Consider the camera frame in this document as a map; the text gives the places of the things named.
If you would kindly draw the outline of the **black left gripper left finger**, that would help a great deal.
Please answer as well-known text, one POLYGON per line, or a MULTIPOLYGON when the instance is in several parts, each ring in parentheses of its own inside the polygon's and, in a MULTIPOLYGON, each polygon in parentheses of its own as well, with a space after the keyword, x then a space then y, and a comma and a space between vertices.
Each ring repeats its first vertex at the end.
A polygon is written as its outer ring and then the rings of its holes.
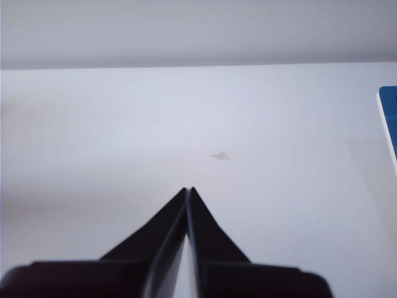
POLYGON ((186 234, 186 195, 182 188, 136 232, 101 261, 121 264, 125 297, 172 297, 186 234))

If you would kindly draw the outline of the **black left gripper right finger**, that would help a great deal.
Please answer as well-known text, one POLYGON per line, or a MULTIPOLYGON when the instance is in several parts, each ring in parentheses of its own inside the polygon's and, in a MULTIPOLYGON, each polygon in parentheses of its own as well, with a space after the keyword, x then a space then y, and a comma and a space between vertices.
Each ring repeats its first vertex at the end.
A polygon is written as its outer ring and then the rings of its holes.
POLYGON ((195 283, 198 296, 205 297, 202 277, 205 263, 249 263, 250 259, 218 225, 196 188, 187 191, 185 202, 195 283))

